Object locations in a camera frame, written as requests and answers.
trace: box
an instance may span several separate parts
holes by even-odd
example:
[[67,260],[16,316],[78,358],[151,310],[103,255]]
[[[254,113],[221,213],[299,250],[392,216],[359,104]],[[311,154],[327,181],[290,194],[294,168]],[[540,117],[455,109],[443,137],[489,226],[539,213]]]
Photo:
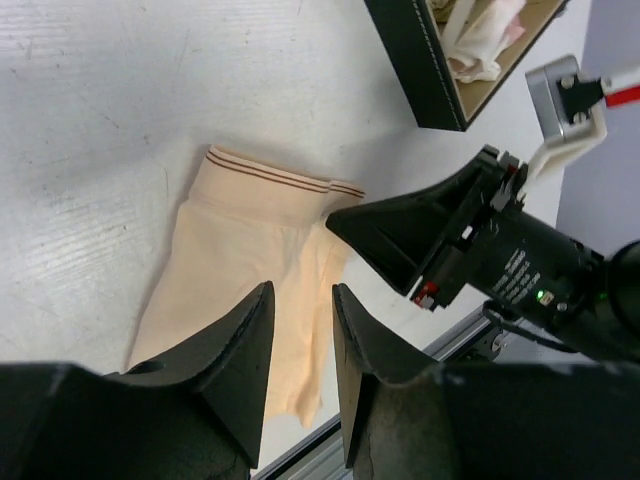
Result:
[[[490,1],[477,0],[466,24],[473,24]],[[469,128],[567,2],[527,0],[520,12],[526,31],[498,57],[498,80],[463,84],[453,79],[442,48],[442,27],[426,0],[365,0],[418,126],[455,131]]]

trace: white surface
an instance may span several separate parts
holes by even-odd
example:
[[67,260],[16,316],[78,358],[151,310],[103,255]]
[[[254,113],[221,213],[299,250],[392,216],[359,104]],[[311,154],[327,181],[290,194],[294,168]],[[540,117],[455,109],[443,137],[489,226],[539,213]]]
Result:
[[[360,0],[5,0],[0,360],[122,367],[211,142],[355,180],[370,200],[442,180],[485,143],[527,158],[541,135],[524,71],[580,58],[589,6],[572,1],[460,134],[415,127]],[[528,210],[555,222],[560,183]],[[355,258],[344,280],[419,347],[482,301],[465,289],[420,311]],[[332,368],[317,425],[337,412]],[[270,422],[261,463],[306,433]]]

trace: black cable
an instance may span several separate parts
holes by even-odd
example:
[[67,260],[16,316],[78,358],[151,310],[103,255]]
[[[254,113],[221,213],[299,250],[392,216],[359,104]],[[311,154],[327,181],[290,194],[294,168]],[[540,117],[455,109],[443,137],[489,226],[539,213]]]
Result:
[[552,350],[556,350],[562,353],[578,353],[576,350],[566,346],[564,343],[549,340],[548,338],[543,338],[533,332],[530,332],[529,330],[505,322],[496,312],[489,308],[484,308],[482,313],[489,319],[491,323],[496,324],[503,330],[515,333],[516,335],[520,335],[521,337],[537,343],[538,345],[542,345],[543,347],[551,348]]

